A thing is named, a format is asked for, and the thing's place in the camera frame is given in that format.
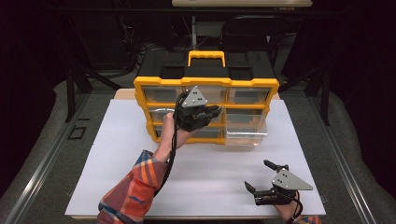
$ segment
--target silver gripper plate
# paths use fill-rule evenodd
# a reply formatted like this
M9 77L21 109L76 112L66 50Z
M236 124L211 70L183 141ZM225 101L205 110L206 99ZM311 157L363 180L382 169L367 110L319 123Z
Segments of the silver gripper plate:
M206 104L207 104L206 98L202 95L200 90L198 90L198 87L195 86L194 88L192 88L189 95L187 95L187 98L184 100L181 106L192 107L192 106L200 106Z
M300 189L300 190L308 190L313 189L308 183L292 174L290 171L286 169L282 169L277 173L277 175L273 179L273 184L281 187L282 189Z

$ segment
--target black chair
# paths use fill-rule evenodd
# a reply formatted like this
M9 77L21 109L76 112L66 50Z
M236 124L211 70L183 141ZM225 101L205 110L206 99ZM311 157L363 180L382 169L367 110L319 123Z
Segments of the black chair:
M219 49L228 52L265 51L274 68L279 43L289 30L283 18L236 16L226 21L219 38Z

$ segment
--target yellow storage organizer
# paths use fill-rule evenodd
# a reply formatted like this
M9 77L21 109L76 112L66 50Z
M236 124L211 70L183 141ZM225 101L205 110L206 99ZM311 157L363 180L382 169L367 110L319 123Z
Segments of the yellow storage organizer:
M279 87L265 52L148 51L134 80L152 139L161 138L163 116L173 112L177 97L197 87L207 105L223 107L220 115L189 143L257 146L267 134L265 119Z

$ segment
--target gray floor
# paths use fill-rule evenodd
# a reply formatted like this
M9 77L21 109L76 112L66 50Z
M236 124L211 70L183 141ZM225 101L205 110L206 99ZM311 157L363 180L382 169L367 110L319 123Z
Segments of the gray floor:
M283 44L276 65L279 74L290 42ZM125 88L134 74L114 77ZM114 91L92 80L91 94L78 94L78 113L67 113L65 83L55 88L57 102L42 134L20 173L0 200L0 223L94 223L64 215L92 142ZM304 83L281 93L290 112L327 216L325 223L396 223L396 202L373 179L361 161L359 143L342 102L330 98L330 127L318 117L318 99L306 98ZM75 128L84 128L81 139ZM283 223L273 220L147 221L147 223Z

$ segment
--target person's hand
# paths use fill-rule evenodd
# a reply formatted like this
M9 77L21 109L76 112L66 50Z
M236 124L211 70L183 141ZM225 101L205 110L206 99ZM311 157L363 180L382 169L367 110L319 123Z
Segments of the person's hand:
M163 116L163 131L161 133L161 141L157 150L154 152L153 157L159 161L166 162L169 159L172 150L172 138L175 132L175 120L173 113L168 113ZM187 132L183 129L177 130L177 149L182 147L194 133Z
M299 199L298 191L294 198ZM295 202L295 201L291 201L291 203L284 204L284 205L274 205L274 207L276 208L280 217L282 217L282 219L284 221L289 221L289 219L294 215L294 212L296 211L296 206L297 206L297 202ZM303 217L301 215L299 215L297 218L295 218L295 220L298 221L298 220L301 220L302 218Z

